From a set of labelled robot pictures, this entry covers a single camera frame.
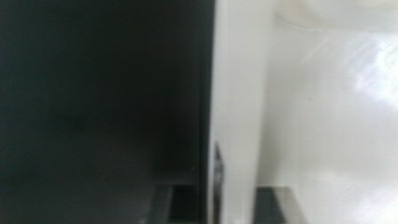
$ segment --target black surface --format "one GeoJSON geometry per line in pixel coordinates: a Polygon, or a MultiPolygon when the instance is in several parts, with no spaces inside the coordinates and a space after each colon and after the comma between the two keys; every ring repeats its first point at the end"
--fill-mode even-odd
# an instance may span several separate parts
{"type": "Polygon", "coordinates": [[[173,187],[169,223],[200,223],[200,189],[194,185],[173,187]]]}
{"type": "Polygon", "coordinates": [[[0,1],[2,224],[139,223],[198,182],[200,2],[0,1]]]}
{"type": "Polygon", "coordinates": [[[216,28],[216,0],[201,0],[201,223],[209,222],[209,158],[210,158],[210,105],[212,105],[212,68],[214,68],[214,28],[216,28]]]}
{"type": "Polygon", "coordinates": [[[272,188],[260,188],[256,193],[255,224],[285,224],[285,215],[272,188]]]}

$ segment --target white wall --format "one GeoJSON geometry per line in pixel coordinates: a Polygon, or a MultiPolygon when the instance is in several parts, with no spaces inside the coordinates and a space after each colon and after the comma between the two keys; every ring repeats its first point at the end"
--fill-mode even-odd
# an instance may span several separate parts
{"type": "Polygon", "coordinates": [[[226,160],[223,223],[251,224],[272,0],[217,2],[212,147],[219,142],[226,160]]]}
{"type": "Polygon", "coordinates": [[[397,224],[398,34],[278,23],[271,55],[260,185],[292,190],[290,224],[397,224]]]}

